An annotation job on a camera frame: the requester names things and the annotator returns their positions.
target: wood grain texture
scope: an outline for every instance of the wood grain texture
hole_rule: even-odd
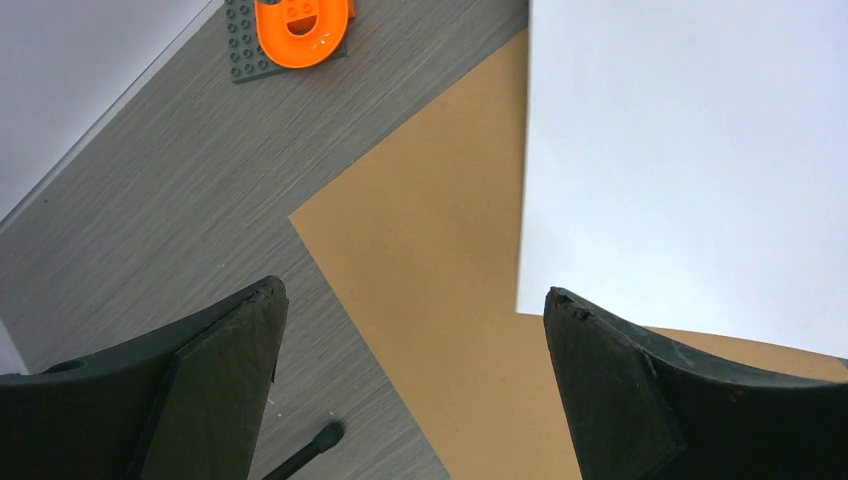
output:
[[[0,318],[31,371],[277,274],[289,324],[251,478],[333,417],[348,437],[298,478],[447,478],[287,217],[524,28],[526,2],[357,6],[348,58],[240,86],[214,17],[0,234]]]

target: white wall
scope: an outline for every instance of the white wall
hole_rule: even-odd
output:
[[[0,219],[209,3],[0,1]]]

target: orange plastic object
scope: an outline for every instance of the orange plastic object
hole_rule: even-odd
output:
[[[274,63],[306,68],[333,54],[344,39],[353,0],[282,0],[256,2],[256,33]]]

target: white paper sheet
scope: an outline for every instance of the white paper sheet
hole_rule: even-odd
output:
[[[848,357],[848,2],[533,0],[518,311]]]

